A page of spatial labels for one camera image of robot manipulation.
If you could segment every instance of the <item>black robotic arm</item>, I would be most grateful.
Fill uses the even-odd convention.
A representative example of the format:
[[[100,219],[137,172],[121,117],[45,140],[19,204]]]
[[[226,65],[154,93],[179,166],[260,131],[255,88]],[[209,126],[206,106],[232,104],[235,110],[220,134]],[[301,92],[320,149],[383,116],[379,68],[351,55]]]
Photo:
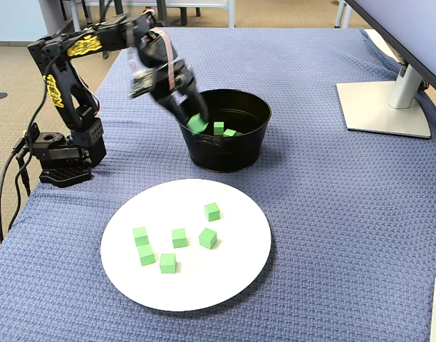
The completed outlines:
[[[36,124],[30,128],[33,153],[43,169],[42,182],[67,187],[89,180],[90,169],[106,154],[103,126],[96,117],[100,103],[88,90],[71,60],[128,47],[136,48],[142,64],[150,68],[135,70],[131,97],[150,93],[181,124],[198,133],[172,96],[178,90],[194,101],[202,123],[208,122],[207,106],[197,91],[193,72],[183,60],[175,61],[177,53],[169,37],[155,28],[153,10],[144,11],[136,19],[121,14],[81,32],[44,37],[30,44],[28,50],[71,134],[65,137],[61,133],[40,133]]]

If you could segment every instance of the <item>silver monitor base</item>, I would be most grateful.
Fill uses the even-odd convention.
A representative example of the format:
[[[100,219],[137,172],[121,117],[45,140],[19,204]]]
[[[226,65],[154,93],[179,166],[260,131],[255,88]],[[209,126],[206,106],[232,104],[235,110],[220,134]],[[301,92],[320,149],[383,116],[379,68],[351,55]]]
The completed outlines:
[[[338,95],[349,130],[430,138],[430,129],[416,99],[411,107],[388,105],[395,81],[338,83]]]

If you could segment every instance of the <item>round white plate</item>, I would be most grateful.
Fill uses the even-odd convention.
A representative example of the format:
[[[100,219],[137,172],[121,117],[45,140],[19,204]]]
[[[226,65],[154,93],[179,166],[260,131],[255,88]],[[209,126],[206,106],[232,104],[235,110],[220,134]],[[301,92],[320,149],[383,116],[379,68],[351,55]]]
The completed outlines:
[[[221,218],[208,222],[204,206],[216,202]],[[141,266],[133,228],[146,227],[156,262]],[[207,227],[213,249],[199,245]],[[172,229],[185,228],[188,246],[172,246]],[[235,296],[257,277],[270,252],[269,223],[243,192],[209,180],[176,180],[127,201],[110,219],[101,242],[104,270],[128,298],[150,308],[189,311]],[[161,253],[175,253],[177,273],[161,274]]]

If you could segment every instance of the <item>green cube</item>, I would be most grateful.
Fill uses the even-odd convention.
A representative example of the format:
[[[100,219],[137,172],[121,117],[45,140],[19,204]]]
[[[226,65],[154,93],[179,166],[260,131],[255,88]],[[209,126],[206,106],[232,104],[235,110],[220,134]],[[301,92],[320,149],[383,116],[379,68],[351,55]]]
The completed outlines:
[[[147,266],[155,262],[155,255],[149,244],[144,244],[143,246],[138,247],[137,252],[142,266]]]
[[[172,230],[172,243],[174,248],[186,247],[188,245],[185,228]]]
[[[207,204],[204,208],[205,217],[209,222],[219,219],[219,208],[216,203]]]
[[[205,228],[199,235],[199,244],[205,248],[212,249],[217,243],[217,233],[211,229]]]
[[[190,118],[190,121],[188,121],[187,123],[187,127],[191,130],[193,135],[204,132],[205,128],[207,128],[207,125],[208,123],[202,121],[201,115],[199,113],[193,115]]]
[[[137,247],[149,244],[147,230],[145,227],[139,227],[133,229],[134,241]]]
[[[177,272],[177,260],[175,254],[161,254],[160,260],[161,273],[175,273]]]
[[[215,122],[213,123],[213,135],[223,135],[224,133],[224,123]]]
[[[237,131],[235,130],[225,130],[223,133],[223,137],[233,137],[236,135]]]

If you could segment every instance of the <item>blue tablecloth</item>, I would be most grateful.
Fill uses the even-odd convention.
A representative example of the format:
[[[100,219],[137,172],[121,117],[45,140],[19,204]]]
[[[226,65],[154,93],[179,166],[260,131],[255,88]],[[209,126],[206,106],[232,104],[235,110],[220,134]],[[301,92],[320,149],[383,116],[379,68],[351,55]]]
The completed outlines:
[[[39,185],[0,248],[0,341],[428,341],[436,276],[428,97],[417,96],[431,140],[350,132],[336,83],[394,80],[398,70],[363,31],[168,33],[201,90],[241,89],[270,104],[259,161],[232,174],[196,167],[165,110],[148,95],[128,100],[123,51],[98,91],[108,155],[95,177],[67,189]],[[110,283],[100,238],[132,196],[191,177],[227,183],[259,204],[270,257],[223,304],[148,309]]]

